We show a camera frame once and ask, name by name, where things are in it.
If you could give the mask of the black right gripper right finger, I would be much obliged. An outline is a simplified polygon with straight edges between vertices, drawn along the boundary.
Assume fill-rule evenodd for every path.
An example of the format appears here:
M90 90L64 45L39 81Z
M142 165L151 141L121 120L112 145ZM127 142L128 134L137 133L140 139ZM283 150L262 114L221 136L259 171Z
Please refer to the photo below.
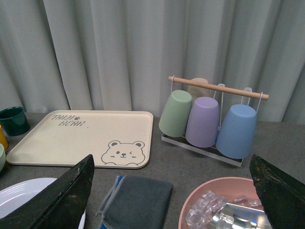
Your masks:
M305 227L305 185L253 155L249 170L264 212L274 229Z

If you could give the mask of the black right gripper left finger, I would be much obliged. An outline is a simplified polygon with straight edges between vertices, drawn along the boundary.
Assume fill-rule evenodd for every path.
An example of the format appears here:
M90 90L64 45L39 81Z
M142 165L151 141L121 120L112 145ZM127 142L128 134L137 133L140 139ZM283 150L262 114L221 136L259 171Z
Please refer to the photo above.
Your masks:
M94 175L87 155L25 204L0 220L2 229L76 229L85 212Z

